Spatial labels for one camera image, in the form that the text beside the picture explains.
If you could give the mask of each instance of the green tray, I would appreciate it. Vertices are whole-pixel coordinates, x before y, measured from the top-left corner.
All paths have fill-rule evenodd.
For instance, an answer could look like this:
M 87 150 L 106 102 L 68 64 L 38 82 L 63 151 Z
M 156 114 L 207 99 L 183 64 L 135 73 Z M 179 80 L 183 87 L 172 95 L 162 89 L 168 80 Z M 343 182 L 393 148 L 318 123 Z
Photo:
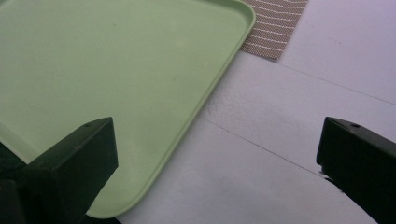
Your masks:
M 0 141 L 29 162 L 81 124 L 114 119 L 120 167 L 93 217 L 145 195 L 255 21 L 234 0 L 0 4 Z

